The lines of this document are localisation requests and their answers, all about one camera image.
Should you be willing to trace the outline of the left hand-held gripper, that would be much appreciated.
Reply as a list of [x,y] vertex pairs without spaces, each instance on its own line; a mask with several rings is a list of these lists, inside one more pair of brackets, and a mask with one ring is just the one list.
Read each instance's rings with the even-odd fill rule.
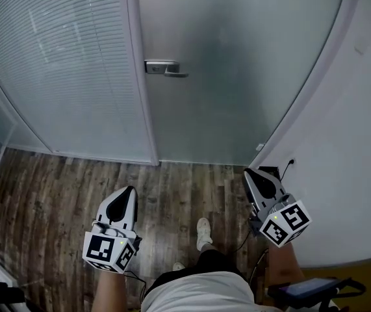
[[142,241],[134,230],[137,216],[136,189],[126,186],[113,192],[101,202],[84,235],[83,259],[96,269],[123,274]]

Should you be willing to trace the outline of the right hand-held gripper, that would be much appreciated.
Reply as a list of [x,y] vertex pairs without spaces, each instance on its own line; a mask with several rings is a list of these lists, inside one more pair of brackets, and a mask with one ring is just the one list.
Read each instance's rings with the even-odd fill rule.
[[243,184],[251,204],[248,224],[255,237],[263,235],[274,246],[281,248],[311,224],[303,202],[286,192],[280,180],[273,175],[246,168]]

